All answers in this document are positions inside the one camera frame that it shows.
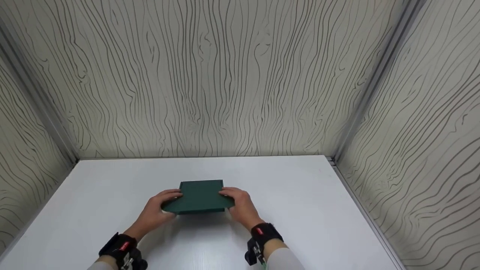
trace red label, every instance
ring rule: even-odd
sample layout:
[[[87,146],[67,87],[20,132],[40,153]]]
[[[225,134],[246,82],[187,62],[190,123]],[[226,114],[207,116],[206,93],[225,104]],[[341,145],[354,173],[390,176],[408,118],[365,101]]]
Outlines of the red label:
[[[130,243],[129,243],[129,242],[123,243],[123,245],[121,246],[120,250],[121,250],[121,251],[125,250],[125,249],[128,247],[128,244],[130,244]]]

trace left hand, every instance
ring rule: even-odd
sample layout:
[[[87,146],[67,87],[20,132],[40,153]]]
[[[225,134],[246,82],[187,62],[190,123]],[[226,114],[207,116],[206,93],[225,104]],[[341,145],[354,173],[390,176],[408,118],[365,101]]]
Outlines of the left hand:
[[[174,213],[164,213],[160,206],[162,203],[180,196],[182,196],[182,193],[179,189],[167,189],[151,197],[140,216],[124,234],[137,239],[137,242],[139,242],[147,233],[174,219]]]

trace hand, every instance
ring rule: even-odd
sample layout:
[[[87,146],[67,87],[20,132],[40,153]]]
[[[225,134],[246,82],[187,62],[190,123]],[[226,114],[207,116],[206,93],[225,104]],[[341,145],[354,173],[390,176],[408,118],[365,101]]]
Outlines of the hand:
[[[137,239],[137,242],[139,242],[147,233],[174,219],[174,213],[164,213],[160,206],[162,203],[180,196],[182,196],[182,193],[179,189],[167,189],[151,197],[140,216],[124,234]]]
[[[219,193],[235,200],[235,206],[229,209],[230,214],[248,231],[251,231],[257,224],[265,222],[258,215],[257,209],[246,191],[236,187],[223,187]]]

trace green box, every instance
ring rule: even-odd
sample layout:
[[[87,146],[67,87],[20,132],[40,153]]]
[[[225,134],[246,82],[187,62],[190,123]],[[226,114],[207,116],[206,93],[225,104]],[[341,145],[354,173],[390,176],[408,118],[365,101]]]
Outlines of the green box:
[[[223,212],[235,205],[230,197],[220,195],[223,180],[184,181],[182,197],[162,204],[162,209],[177,215]]]

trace wall panel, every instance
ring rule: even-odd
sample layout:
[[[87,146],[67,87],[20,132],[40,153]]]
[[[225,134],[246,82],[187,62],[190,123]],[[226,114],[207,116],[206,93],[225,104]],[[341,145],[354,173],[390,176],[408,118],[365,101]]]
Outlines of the wall panel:
[[[81,158],[332,155],[393,0],[1,0]]]
[[[480,2],[427,1],[339,168],[412,270],[480,267]]]
[[[72,167],[0,60],[0,253]]]

